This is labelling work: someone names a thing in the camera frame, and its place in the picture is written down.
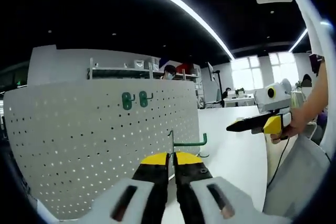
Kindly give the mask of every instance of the black ceiling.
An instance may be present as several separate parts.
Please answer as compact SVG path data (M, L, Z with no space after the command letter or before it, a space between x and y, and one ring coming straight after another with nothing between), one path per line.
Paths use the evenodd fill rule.
M295 1L182 1L217 32L235 57L288 50L305 28ZM169 0L7 0L5 4L1 69L29 60L33 47L53 44L59 49L128 51L199 65L228 62L212 36ZM307 37L296 50L310 50Z

